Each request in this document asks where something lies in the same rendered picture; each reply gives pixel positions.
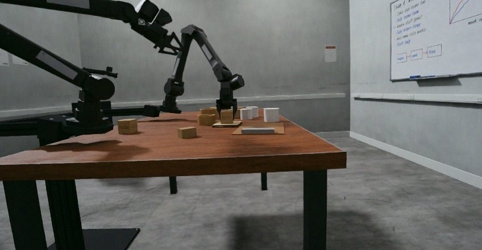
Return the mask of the small wooden pallet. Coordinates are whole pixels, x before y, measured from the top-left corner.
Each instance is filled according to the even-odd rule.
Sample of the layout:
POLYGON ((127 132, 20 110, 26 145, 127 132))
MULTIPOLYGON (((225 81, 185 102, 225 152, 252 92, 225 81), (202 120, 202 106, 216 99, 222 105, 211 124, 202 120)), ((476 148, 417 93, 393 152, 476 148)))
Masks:
POLYGON ((233 122, 233 124, 221 124, 221 122, 218 122, 212 125, 213 126, 212 128, 238 127, 240 124, 242 124, 242 121, 236 121, 236 122, 233 122))

